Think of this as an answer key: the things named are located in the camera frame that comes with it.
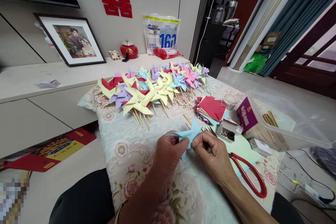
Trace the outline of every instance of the dark pants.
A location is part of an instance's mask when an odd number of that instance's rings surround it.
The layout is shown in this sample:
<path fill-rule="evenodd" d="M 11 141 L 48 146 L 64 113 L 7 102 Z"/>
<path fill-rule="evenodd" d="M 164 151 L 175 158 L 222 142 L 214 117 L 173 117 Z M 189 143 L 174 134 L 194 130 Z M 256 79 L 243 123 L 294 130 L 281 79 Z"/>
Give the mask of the dark pants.
<path fill-rule="evenodd" d="M 295 207 L 277 192 L 271 215 L 280 224 L 305 224 Z M 58 198 L 49 223 L 106 224 L 113 216 L 110 182 L 102 169 L 85 176 Z"/>

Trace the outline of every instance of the cabinet drawer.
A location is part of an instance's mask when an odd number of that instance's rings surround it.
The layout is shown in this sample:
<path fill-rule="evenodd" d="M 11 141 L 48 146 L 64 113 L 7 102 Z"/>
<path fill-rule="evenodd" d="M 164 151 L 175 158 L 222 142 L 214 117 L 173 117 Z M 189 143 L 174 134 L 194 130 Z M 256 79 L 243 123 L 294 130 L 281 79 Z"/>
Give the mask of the cabinet drawer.
<path fill-rule="evenodd" d="M 98 120 L 92 110 L 77 106 L 79 100 L 96 84 L 28 98 L 73 129 Z"/>
<path fill-rule="evenodd" d="M 27 99 L 0 104 L 0 158 L 70 131 Z"/>

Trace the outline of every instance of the picture frame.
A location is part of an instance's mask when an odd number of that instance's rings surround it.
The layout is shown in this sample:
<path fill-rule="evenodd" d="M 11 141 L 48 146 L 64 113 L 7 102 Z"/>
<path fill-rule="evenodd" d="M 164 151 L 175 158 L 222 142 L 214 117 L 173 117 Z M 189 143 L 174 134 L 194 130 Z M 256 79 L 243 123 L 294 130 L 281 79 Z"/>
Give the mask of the picture frame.
<path fill-rule="evenodd" d="M 87 18 L 34 15 L 67 66 L 106 63 Z"/>

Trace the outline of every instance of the floral tablecloth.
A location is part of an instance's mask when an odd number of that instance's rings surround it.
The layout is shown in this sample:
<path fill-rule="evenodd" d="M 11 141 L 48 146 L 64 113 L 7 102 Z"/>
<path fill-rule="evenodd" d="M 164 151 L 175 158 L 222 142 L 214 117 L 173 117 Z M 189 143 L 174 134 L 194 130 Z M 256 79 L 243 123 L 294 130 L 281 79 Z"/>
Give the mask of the floral tablecloth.
<path fill-rule="evenodd" d="M 227 94 L 233 94 L 243 101 L 245 94 L 209 77 L 211 93 L 217 99 Z M 209 95 L 197 90 L 197 96 Z M 121 109 L 109 104 L 108 99 L 101 93 L 100 88 L 93 87 L 78 103 L 79 106 L 93 110 L 98 115 L 101 142 L 104 149 L 106 170 L 110 179 L 113 204 L 117 210 L 120 204 L 129 199 L 146 178 L 153 162 L 156 142 L 160 136 L 169 130 L 188 130 L 183 114 L 189 118 L 195 116 L 195 96 L 185 95 L 187 103 L 180 94 L 181 106 L 174 99 L 168 104 L 165 114 L 162 105 L 156 105 L 157 117 L 150 115 L 150 131 L 136 122 L 131 113 L 123 116 Z M 206 124 L 197 120 L 200 126 Z M 256 198 L 267 212 L 271 212 L 277 184 L 277 171 L 282 155 L 274 151 L 270 157 L 261 157 L 255 167 L 264 178 L 267 186 L 267 197 L 258 198 L 244 179 L 243 185 Z M 257 189 L 259 182 L 255 175 L 248 170 Z M 180 160 L 175 171 L 174 181 L 170 185 L 166 199 L 158 206 L 153 217 L 153 223 L 239 223 L 235 210 L 223 196 L 222 190 L 208 175 L 200 159 L 192 149 L 187 150 L 184 161 Z"/>

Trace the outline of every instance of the teal curtain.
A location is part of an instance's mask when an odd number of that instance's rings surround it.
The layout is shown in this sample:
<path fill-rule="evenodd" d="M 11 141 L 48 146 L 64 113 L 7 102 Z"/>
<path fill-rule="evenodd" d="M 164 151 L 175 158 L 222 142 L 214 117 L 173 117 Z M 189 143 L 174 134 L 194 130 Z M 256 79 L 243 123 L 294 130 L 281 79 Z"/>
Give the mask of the teal curtain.
<path fill-rule="evenodd" d="M 271 52 L 271 57 L 260 71 L 268 76 L 289 49 L 314 23 L 333 0 L 289 0 L 269 30 L 281 35 Z"/>

